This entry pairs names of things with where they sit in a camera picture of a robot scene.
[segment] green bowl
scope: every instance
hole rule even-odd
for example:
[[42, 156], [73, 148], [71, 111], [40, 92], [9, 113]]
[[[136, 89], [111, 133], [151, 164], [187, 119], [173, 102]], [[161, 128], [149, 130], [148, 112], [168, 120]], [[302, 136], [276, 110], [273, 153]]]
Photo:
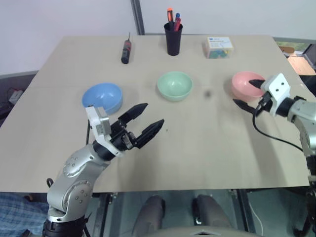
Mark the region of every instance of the green bowl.
[[167, 100], [180, 101], [189, 95], [193, 82], [183, 72], [169, 72], [158, 79], [157, 87]]

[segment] black screwdriver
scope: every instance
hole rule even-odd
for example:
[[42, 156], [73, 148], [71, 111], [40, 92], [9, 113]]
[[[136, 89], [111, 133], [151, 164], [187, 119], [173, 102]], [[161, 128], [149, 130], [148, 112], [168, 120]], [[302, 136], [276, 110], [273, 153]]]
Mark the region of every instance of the black screwdriver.
[[122, 57], [121, 57], [121, 61], [124, 64], [128, 64], [130, 49], [132, 47], [132, 43], [129, 41], [129, 37], [130, 37], [130, 32], [128, 34], [128, 39], [125, 40], [125, 42], [124, 42], [123, 53], [122, 53]]

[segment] plaid fabric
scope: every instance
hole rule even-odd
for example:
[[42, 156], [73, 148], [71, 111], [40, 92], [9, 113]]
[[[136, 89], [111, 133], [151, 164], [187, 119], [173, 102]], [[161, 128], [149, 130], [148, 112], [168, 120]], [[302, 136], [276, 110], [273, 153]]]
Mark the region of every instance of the plaid fabric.
[[25, 230], [41, 236], [48, 204], [29, 202], [20, 195], [0, 192], [0, 236], [19, 237]]

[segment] wall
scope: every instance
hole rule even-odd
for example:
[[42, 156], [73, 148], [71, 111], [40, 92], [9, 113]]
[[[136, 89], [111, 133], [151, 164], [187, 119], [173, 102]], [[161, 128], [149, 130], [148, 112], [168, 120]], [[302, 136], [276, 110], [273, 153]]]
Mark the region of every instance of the wall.
[[0, 76], [41, 68], [65, 35], [136, 35], [130, 0], [1, 0]]
[[316, 43], [316, 0], [140, 0], [145, 33], [163, 33], [166, 10], [184, 34], [266, 34]]

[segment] beige tabletop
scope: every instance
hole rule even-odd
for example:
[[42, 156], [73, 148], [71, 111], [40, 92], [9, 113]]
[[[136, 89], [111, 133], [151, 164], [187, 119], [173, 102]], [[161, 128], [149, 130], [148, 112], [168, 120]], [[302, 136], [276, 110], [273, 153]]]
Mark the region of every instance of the beige tabletop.
[[[142, 149], [113, 159], [95, 192], [308, 185], [303, 153], [256, 132], [251, 114], [232, 101], [230, 80], [239, 71], [265, 78], [284, 73], [293, 96], [315, 101], [313, 95], [272, 37], [231, 36], [230, 59], [206, 59], [205, 39], [182, 36], [180, 54], [172, 57], [164, 36], [133, 36], [130, 63], [124, 65], [124, 37], [64, 38], [0, 128], [0, 191], [47, 192], [46, 178], [55, 179], [67, 157], [85, 145], [83, 93], [106, 81], [123, 90], [122, 108], [111, 122], [147, 102], [128, 130], [139, 135], [152, 122], [165, 123]], [[158, 78], [169, 71], [192, 78], [194, 88], [184, 101], [169, 102], [157, 92]], [[297, 129], [285, 118], [263, 113], [258, 127], [300, 145]]]

